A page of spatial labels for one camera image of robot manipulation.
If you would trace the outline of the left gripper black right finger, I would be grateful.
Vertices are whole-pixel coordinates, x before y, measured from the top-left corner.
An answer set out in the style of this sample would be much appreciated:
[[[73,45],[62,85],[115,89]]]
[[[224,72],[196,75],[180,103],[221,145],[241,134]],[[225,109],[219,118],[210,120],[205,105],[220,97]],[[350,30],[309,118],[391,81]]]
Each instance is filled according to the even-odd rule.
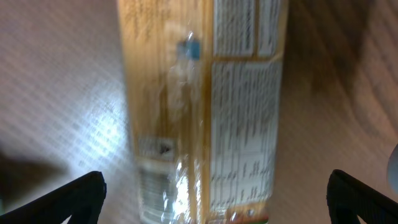
[[[327,205],[332,224],[397,223],[397,202],[339,169],[330,175]]]

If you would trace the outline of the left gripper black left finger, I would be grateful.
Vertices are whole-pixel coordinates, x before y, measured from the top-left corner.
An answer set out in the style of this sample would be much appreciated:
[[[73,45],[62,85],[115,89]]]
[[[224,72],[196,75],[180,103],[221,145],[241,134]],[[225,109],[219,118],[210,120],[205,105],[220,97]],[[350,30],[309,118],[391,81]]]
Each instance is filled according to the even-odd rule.
[[[97,224],[107,185],[99,171],[89,172],[52,192],[1,215],[7,223]]]

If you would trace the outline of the orange spaghetti packet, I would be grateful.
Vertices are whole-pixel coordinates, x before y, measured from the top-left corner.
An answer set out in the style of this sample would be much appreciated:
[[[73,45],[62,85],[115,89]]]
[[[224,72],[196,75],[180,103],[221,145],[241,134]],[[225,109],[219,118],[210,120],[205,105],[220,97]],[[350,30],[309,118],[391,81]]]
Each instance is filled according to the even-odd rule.
[[[120,0],[142,223],[268,223],[288,0]]]

